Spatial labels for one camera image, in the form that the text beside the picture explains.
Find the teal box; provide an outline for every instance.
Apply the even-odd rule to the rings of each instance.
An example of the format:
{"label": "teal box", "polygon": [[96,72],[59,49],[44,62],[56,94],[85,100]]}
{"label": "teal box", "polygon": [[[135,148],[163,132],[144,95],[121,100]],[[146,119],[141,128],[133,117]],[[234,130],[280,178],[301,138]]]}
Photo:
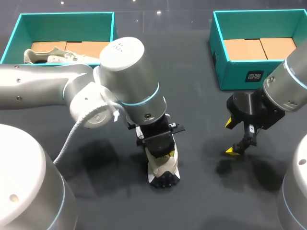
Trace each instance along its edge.
{"label": "teal box", "polygon": [[[21,13],[0,64],[23,64],[24,52],[31,48],[33,42],[112,42],[115,39],[117,33],[114,12]],[[99,65],[86,64],[91,67]]]}
{"label": "teal box", "polygon": [[[296,46],[307,38],[305,10],[214,11],[209,45],[221,90],[254,90],[283,60],[231,61],[224,40],[291,37]],[[258,82],[245,82],[261,73]]]}

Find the sneaker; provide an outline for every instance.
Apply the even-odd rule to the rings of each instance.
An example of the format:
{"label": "sneaker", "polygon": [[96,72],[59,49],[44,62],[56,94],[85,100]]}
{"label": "sneaker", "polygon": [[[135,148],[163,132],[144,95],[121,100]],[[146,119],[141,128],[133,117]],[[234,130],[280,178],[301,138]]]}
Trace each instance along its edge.
{"label": "sneaker", "polygon": [[[139,126],[136,127],[136,133],[139,139],[144,139],[144,135]],[[149,184],[155,188],[165,188],[176,185],[180,180],[176,143],[175,150],[171,151],[168,155],[159,158],[151,155],[146,147],[144,147],[144,149],[148,158],[147,172]]]}
{"label": "sneaker", "polygon": [[85,55],[79,55],[68,50],[53,48],[49,52],[35,52],[27,49],[24,52],[24,63],[99,63],[99,59]]}

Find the cardboard insert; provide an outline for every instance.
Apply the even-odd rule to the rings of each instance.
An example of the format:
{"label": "cardboard insert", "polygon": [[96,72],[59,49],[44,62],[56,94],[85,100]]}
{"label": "cardboard insert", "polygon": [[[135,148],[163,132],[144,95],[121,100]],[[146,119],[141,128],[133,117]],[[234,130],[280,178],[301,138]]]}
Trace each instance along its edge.
{"label": "cardboard insert", "polygon": [[292,38],[224,40],[230,60],[285,59],[296,46]]}
{"label": "cardboard insert", "polygon": [[100,52],[109,42],[33,42],[31,49],[35,52],[48,52],[54,47],[68,50],[79,55],[99,58]]}

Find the dark floor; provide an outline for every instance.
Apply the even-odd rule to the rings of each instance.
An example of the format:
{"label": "dark floor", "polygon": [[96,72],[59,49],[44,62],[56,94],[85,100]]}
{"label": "dark floor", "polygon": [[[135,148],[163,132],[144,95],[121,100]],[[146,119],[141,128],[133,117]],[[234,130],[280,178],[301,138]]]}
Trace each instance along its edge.
{"label": "dark floor", "polygon": [[[259,134],[242,161],[220,152],[243,127],[226,130],[231,92],[216,84],[208,51],[216,9],[305,8],[306,0],[2,0],[0,53],[21,12],[115,11],[118,35],[141,39],[159,74],[176,135],[181,182],[157,191],[146,158],[120,122],[80,130],[59,165],[77,197],[77,230],[280,230],[276,197],[286,167],[307,133],[307,107]],[[0,111],[0,123],[35,137],[54,158],[73,126],[60,106]]]}

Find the shoebox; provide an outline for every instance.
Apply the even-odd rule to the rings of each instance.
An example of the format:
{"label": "shoebox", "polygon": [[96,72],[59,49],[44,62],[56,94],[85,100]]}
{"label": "shoebox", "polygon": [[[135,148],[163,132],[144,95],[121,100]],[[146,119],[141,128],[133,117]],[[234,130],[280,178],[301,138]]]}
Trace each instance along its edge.
{"label": "shoebox", "polygon": [[[114,12],[22,13],[0,64],[23,64],[24,52],[48,52],[54,47],[99,58],[101,50],[117,39]],[[69,63],[38,63],[57,66]],[[91,67],[99,63],[86,63]]]}
{"label": "shoebox", "polygon": [[305,10],[214,11],[209,45],[221,90],[254,90],[307,38]]}

